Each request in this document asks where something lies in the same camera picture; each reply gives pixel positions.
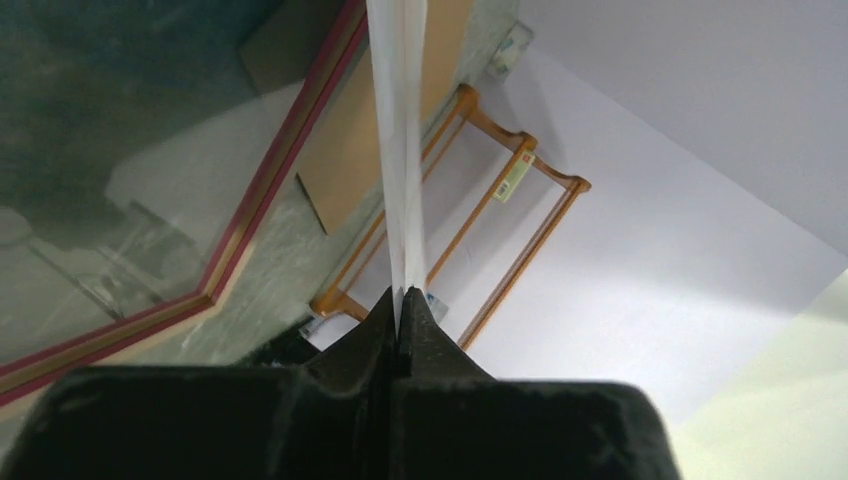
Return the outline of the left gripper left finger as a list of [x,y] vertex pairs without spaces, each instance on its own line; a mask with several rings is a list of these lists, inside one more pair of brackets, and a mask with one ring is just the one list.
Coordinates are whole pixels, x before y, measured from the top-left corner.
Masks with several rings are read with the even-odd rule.
[[385,479],[394,299],[297,366],[96,366],[56,381],[5,479]]

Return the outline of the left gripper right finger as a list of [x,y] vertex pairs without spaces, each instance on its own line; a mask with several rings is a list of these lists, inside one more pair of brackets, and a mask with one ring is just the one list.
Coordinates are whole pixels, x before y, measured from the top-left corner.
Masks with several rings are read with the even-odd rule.
[[497,380],[436,324],[419,289],[399,317],[394,479],[676,479],[663,422],[616,382]]

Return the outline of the seaside landscape photo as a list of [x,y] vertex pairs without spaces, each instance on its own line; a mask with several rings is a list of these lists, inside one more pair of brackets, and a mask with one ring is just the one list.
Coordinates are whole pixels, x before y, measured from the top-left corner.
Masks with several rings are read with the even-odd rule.
[[379,158],[395,328],[403,298],[426,284],[421,90],[427,3],[368,0]]

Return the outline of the pink wooden picture frame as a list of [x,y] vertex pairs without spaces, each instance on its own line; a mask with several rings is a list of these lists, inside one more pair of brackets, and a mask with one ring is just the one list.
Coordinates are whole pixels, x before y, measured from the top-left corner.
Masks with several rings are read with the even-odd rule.
[[1,369],[1,413],[29,407],[48,386],[68,371],[97,362],[114,363],[146,347],[151,338],[176,333],[197,322],[224,301],[229,283],[250,256],[253,237],[332,93],[341,83],[354,53],[366,36],[366,8],[348,1],[324,42],[304,90],[273,138],[224,237],[214,251],[199,286],[173,301]]

